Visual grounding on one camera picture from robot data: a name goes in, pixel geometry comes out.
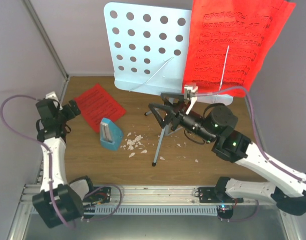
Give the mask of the red sheet music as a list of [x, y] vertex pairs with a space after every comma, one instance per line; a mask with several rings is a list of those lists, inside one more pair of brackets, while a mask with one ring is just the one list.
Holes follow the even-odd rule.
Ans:
[[103, 118], [115, 122], [126, 113], [126, 110], [98, 83], [74, 100], [81, 115], [96, 133], [100, 132], [100, 122]]
[[183, 85], [242, 98], [296, 4], [287, 0], [195, 0]]

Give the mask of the blue metronome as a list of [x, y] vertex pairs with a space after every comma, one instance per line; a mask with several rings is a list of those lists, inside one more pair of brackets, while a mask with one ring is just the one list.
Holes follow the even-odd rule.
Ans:
[[110, 151], [117, 151], [123, 138], [121, 129], [110, 119], [102, 118], [100, 122], [100, 144]]

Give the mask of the light blue music stand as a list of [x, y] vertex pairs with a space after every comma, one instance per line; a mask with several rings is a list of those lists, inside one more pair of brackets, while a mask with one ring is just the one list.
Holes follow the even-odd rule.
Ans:
[[104, 18], [115, 87], [157, 96], [181, 92], [190, 10], [109, 2]]

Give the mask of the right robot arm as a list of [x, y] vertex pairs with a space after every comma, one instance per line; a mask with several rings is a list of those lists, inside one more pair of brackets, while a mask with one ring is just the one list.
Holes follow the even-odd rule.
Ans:
[[163, 104], [150, 103], [150, 112], [162, 129], [178, 126], [184, 133], [201, 138], [199, 144], [212, 144], [212, 152], [227, 162], [243, 166], [266, 179], [265, 182], [240, 181], [220, 177], [215, 187], [199, 187], [201, 203], [217, 202], [220, 218], [230, 219], [237, 203], [246, 199], [273, 203], [278, 209], [301, 216], [306, 213], [306, 173], [295, 171], [268, 154], [250, 138], [235, 130], [238, 118], [223, 103], [212, 103], [202, 115], [191, 110], [193, 100], [184, 95], [162, 93]]

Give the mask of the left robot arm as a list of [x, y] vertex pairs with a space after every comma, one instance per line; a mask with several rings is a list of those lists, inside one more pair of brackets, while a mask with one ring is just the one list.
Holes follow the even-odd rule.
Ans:
[[40, 119], [36, 122], [37, 140], [43, 153], [43, 178], [40, 193], [33, 196], [33, 206], [48, 228], [67, 224], [84, 214], [83, 201], [95, 198], [96, 190], [88, 176], [68, 182], [65, 172], [67, 122], [80, 115], [75, 100], [61, 105], [44, 98], [36, 103]]

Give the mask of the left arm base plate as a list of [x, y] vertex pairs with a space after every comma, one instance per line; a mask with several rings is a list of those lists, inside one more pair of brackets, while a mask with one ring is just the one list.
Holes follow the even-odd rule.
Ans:
[[111, 194], [111, 187], [103, 187], [97, 190], [92, 195], [85, 197], [83, 199], [83, 206], [84, 206], [84, 216], [91, 217], [91, 214], [95, 213], [96, 208], [102, 204], [108, 204], [110, 202], [110, 194]]

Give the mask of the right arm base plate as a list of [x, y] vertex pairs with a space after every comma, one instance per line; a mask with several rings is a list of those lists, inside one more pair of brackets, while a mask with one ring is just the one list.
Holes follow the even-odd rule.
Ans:
[[220, 204], [234, 204], [243, 203], [243, 198], [234, 198], [229, 197], [225, 192], [217, 192], [215, 187], [199, 187], [197, 190], [197, 197], [199, 198], [200, 203], [220, 203]]

